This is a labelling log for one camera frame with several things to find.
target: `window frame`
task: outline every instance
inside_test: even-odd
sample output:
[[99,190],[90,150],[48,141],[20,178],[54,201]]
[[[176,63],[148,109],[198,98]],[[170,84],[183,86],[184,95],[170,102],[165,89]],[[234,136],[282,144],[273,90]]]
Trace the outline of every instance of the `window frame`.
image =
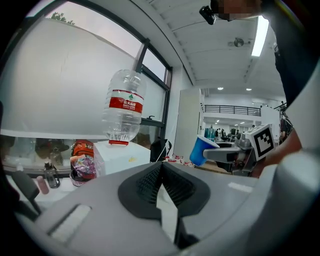
[[[160,86],[163,90],[165,90],[165,99],[162,113],[162,120],[152,120],[149,118],[142,118],[141,125],[151,126],[151,127],[160,127],[160,139],[165,139],[166,127],[167,127],[167,119],[168,119],[168,111],[169,111],[169,101],[170,101],[170,88],[172,82],[172,67],[166,62],[166,60],[162,57],[162,55],[157,51],[157,49],[151,44],[148,38],[145,38],[141,33],[139,33],[134,27],[125,22],[119,16],[115,15],[111,11],[101,7],[100,5],[90,2],[88,0],[54,0],[43,9],[41,9],[36,15],[26,17],[22,24],[17,28],[16,33],[12,36],[10,42],[8,43],[8,47],[2,56],[2,65],[0,66],[0,74],[3,71],[3,68],[6,65],[7,60],[9,59],[12,51],[15,49],[17,44],[23,40],[29,32],[40,22],[41,18],[46,17],[49,13],[54,11],[59,6],[63,5],[66,2],[71,2],[77,5],[81,5],[88,9],[91,9],[100,15],[110,19],[111,21],[118,24],[120,27],[128,31],[134,37],[136,37],[141,42],[140,50],[135,58],[134,62],[134,70],[137,73],[143,73],[148,76],[153,82],[155,82],[158,86]],[[165,75],[162,81],[161,78],[157,77],[150,69],[143,65],[143,60],[146,54],[147,49],[149,49],[158,60],[165,67]],[[14,166],[5,166],[6,174],[10,174],[12,171],[15,171],[16,168]],[[38,175],[42,175],[42,172],[39,171],[38,167],[35,168],[25,168],[24,171],[32,176],[33,178]],[[59,170],[59,176],[61,178],[69,176],[70,169],[62,169]]]

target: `white box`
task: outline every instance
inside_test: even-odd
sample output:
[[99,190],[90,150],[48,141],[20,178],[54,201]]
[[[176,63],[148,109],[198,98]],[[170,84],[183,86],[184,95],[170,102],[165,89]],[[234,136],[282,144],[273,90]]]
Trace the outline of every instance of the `white box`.
[[100,141],[93,144],[93,152],[97,177],[150,163],[150,150],[133,142],[118,145]]
[[267,156],[275,149],[275,141],[270,124],[261,124],[244,132],[245,138],[249,139],[254,148],[257,161]]

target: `ceiling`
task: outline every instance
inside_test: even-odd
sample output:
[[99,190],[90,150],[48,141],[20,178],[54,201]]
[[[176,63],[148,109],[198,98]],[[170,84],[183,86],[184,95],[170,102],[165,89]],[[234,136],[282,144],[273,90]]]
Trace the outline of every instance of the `ceiling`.
[[[285,95],[275,67],[275,36],[270,27],[260,57],[251,56],[257,18],[231,22],[217,19],[211,26],[199,14],[210,0],[145,1],[173,32],[190,63],[195,85],[209,89],[206,96],[216,93],[218,87],[224,88],[224,94],[267,99]],[[235,47],[236,38],[244,40],[242,47]]]
[[233,118],[216,118],[216,117],[205,117],[204,122],[206,124],[215,124],[219,120],[219,125],[228,125],[228,126],[235,126],[239,125],[241,127],[252,127],[254,124],[252,120],[244,120],[244,119],[233,119]]

